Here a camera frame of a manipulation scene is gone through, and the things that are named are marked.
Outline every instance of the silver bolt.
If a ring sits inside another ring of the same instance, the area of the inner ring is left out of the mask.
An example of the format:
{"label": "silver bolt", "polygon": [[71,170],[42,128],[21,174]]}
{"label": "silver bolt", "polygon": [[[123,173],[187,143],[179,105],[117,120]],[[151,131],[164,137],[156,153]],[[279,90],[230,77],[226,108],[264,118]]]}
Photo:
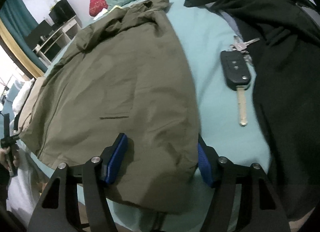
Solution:
{"label": "silver bolt", "polygon": [[58,165],[58,168],[62,170],[62,169],[64,169],[66,166],[67,166],[66,163],[60,163],[60,164]]}
{"label": "silver bolt", "polygon": [[228,159],[224,156],[218,158],[219,163],[227,163]]}
{"label": "silver bolt", "polygon": [[261,169],[261,166],[260,166],[259,163],[253,163],[253,164],[252,164],[252,167],[255,168],[256,170]]}
{"label": "silver bolt", "polygon": [[91,161],[93,163],[98,163],[100,161],[100,157],[99,156],[94,156],[94,157],[91,158]]}

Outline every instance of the black cloth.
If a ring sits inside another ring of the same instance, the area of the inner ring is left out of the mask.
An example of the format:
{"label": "black cloth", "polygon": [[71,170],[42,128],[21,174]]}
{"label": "black cloth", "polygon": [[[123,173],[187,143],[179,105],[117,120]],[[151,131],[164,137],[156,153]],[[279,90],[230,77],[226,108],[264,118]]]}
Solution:
{"label": "black cloth", "polygon": [[268,176],[289,220],[320,199],[320,30],[297,5],[308,0],[186,0],[232,15],[256,70],[253,104],[269,144]]}

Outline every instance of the black key fob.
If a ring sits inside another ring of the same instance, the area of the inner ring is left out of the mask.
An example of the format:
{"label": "black key fob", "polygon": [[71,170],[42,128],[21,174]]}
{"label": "black key fob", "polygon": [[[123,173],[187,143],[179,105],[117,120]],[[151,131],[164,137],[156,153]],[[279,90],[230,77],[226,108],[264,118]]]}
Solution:
{"label": "black key fob", "polygon": [[242,86],[249,87],[251,81],[250,71],[240,51],[222,51],[220,59],[226,84],[232,90]]}

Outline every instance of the desk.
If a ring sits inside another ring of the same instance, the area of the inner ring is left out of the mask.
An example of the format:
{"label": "desk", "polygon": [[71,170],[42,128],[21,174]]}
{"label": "desk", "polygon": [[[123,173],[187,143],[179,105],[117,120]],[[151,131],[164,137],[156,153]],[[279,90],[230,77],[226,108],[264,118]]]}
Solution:
{"label": "desk", "polygon": [[[76,21],[76,16],[73,16],[70,20],[59,27],[50,37],[40,46],[39,44],[33,49],[33,51],[38,55],[42,62],[48,67],[51,61],[45,55],[48,50],[57,43],[59,47],[63,48],[67,45],[71,39],[76,35],[76,33],[81,29],[78,22]],[[54,41],[48,46],[48,41],[54,39]]]}

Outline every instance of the bed sheet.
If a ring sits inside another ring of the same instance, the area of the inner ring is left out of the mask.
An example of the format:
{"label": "bed sheet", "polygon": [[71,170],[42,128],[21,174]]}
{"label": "bed sheet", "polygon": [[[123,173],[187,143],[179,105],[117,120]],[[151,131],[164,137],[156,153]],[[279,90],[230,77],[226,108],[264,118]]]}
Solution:
{"label": "bed sheet", "polygon": [[[247,100],[248,125],[238,123],[236,92],[226,85],[220,63],[220,52],[233,43],[234,31],[219,15],[205,8],[186,8],[184,0],[170,0],[172,3],[167,16],[181,42],[186,54],[196,86],[196,98],[201,121],[201,135],[207,145],[215,148],[220,156],[226,156],[233,163],[250,166],[253,162],[261,164],[267,172],[270,160],[268,145],[260,131],[252,104],[252,90],[255,79],[254,69],[250,67],[252,84],[245,92]],[[52,63],[59,61],[65,47]],[[54,170],[42,164],[32,155],[38,166],[51,176]],[[202,181],[199,169],[193,180],[194,193],[189,208],[181,215],[168,215],[163,230],[167,232],[196,232],[204,221],[209,208],[213,190]],[[83,189],[78,186],[79,201],[84,203]],[[236,224],[236,209],[239,207],[240,191],[237,190],[230,230]],[[154,213],[121,205],[108,200],[114,221],[132,231],[149,231]]]}

